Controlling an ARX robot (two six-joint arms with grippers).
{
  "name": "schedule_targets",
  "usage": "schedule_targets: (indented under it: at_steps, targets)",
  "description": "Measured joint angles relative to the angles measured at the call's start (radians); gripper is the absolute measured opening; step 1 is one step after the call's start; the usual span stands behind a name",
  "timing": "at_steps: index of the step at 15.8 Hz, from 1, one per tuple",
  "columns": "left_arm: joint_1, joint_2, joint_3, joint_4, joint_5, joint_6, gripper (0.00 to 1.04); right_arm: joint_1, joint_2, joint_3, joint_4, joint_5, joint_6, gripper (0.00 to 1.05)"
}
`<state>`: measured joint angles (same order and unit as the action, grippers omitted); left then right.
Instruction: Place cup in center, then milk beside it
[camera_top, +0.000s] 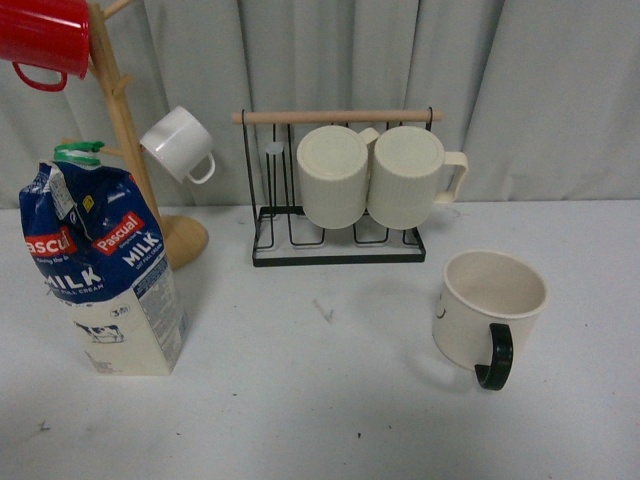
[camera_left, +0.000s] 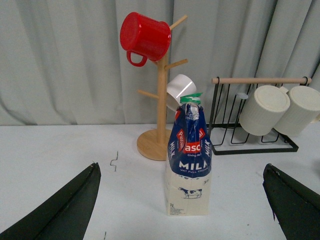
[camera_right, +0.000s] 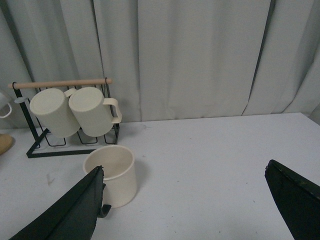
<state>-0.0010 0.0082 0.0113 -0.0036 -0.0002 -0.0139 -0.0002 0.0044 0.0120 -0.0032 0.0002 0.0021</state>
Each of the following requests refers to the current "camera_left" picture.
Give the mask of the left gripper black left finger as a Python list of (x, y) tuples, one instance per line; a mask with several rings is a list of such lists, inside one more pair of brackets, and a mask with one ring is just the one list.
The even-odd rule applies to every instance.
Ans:
[(2, 240), (82, 240), (101, 181), (92, 163), (40, 206), (0, 234)]

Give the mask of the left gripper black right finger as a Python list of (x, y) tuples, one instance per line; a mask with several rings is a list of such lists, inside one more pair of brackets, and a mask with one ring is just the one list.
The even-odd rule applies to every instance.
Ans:
[(320, 238), (319, 194), (270, 163), (263, 171), (263, 188), (286, 239)]

